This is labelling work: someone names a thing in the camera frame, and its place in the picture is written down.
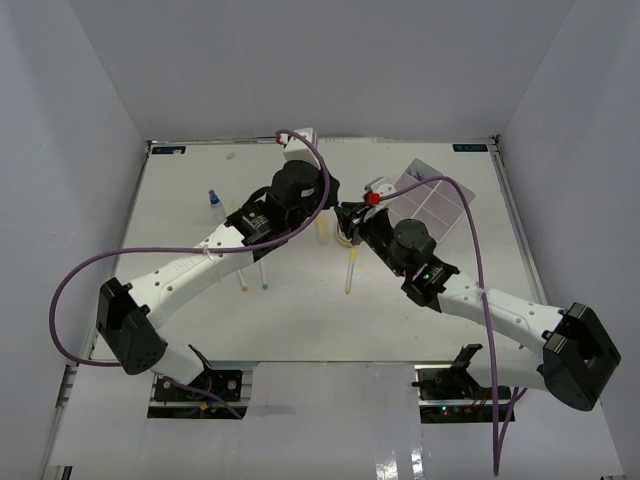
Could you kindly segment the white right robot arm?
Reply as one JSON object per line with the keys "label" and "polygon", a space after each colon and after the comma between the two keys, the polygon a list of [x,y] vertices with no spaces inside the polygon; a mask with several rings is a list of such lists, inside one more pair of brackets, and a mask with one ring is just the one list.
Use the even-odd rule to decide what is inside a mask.
{"label": "white right robot arm", "polygon": [[391,223],[385,208],[344,202],[339,227],[365,243],[396,276],[417,306],[492,329],[529,350],[533,359],[513,370],[515,384],[548,391],[563,404],[590,411],[621,362],[621,354],[596,312],[581,303],[566,309],[536,304],[500,290],[483,292],[476,281],[440,260],[436,241],[416,219]]}

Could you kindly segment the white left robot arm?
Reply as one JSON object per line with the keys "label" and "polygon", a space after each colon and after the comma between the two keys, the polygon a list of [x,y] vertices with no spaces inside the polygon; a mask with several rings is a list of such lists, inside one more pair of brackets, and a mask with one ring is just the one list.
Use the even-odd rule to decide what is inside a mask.
{"label": "white left robot arm", "polygon": [[231,213],[193,254],[128,283],[111,278],[99,290],[96,326],[129,375],[151,370],[176,380],[188,398],[211,387],[205,359],[161,329],[194,297],[275,250],[274,240],[298,229],[316,210],[337,205],[340,183],[303,160],[292,160]]}

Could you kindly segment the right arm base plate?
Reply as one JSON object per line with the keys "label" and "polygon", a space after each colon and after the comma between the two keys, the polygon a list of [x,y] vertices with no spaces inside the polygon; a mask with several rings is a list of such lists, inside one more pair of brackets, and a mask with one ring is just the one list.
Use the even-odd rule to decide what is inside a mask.
{"label": "right arm base plate", "polygon": [[416,365],[415,380],[420,420],[426,424],[491,423],[492,392],[470,374],[481,344],[464,346],[451,363]]}

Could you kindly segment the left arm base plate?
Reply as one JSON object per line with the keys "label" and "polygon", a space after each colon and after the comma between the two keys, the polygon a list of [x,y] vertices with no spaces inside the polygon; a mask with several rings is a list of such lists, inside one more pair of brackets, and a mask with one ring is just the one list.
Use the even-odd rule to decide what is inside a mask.
{"label": "left arm base plate", "polygon": [[248,409],[252,374],[243,370],[208,370],[177,387],[156,375],[147,417],[151,419],[240,420]]}

